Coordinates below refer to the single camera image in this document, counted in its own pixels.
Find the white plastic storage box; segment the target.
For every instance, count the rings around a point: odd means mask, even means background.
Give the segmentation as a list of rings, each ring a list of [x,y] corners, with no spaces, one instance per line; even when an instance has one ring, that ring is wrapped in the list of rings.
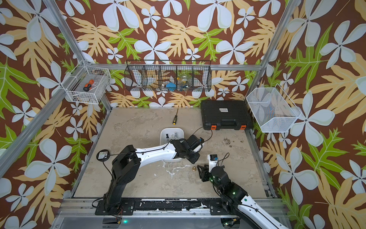
[[[166,142],[166,140],[167,140],[166,134],[169,135],[168,143]],[[171,128],[165,128],[161,131],[160,145],[164,147],[165,145],[168,144],[168,146],[163,150],[163,154],[160,156],[161,160],[163,160],[165,162],[180,162],[182,160],[182,158],[173,159],[176,152],[175,152],[175,148],[173,147],[173,145],[171,143],[172,140],[179,140],[181,138],[184,138],[184,131],[181,128],[171,127]]]

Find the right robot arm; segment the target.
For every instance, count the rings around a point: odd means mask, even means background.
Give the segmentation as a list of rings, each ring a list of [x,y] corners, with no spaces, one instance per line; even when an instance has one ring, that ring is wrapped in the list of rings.
[[[220,196],[222,208],[226,214],[236,215],[246,221],[252,229],[286,229],[287,226],[276,220],[245,191],[231,181],[224,166],[209,168],[198,166],[199,177],[209,181]]]

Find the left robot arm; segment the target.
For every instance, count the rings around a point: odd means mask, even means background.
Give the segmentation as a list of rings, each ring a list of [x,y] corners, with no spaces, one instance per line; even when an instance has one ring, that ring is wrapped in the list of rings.
[[[200,157],[200,150],[205,140],[191,135],[188,139],[169,140],[161,146],[152,148],[135,148],[126,146],[112,161],[111,183],[108,191],[96,206],[95,215],[114,216],[132,215],[134,200],[122,200],[124,189],[133,181],[138,170],[146,165],[163,160],[185,158],[194,164]]]

